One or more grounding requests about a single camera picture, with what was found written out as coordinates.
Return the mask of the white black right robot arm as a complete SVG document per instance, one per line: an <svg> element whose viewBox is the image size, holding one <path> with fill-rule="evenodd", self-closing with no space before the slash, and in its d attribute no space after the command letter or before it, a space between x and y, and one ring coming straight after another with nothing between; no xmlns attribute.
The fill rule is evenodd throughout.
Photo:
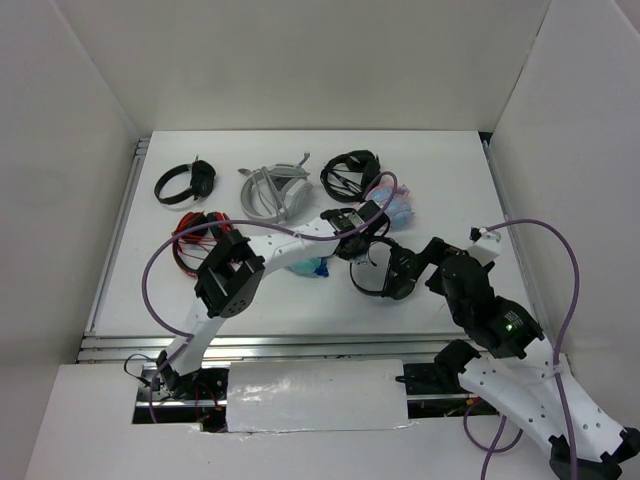
<svg viewBox="0 0 640 480"><path fill-rule="evenodd" d="M484 234L467 250L435 237L418 256L435 266L426 285L469 337L436 355L438 385L487 401L547 454L558 478L619 478L639 453L638 430L590 398L523 306L495 294L489 271L499 252L498 238Z"/></svg>

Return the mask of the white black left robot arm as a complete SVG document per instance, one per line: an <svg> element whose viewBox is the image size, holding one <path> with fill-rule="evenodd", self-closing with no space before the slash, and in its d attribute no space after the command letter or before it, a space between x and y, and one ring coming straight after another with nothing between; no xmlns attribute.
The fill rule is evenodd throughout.
<svg viewBox="0 0 640 480"><path fill-rule="evenodd" d="M196 272L194 300L180 327L162 320L150 304L148 277L143 272L143 300L154 320L175 335L156 360L160 385L170 396L182 399L196 392L206 350L226 320L244 312L259 284L268 275L314 257L336 256L351 263L363 261L376 233L390 219L374 201L357 209L326 210L297 227L242 220L268 230L245 236L236 221L224 233Z"/></svg>

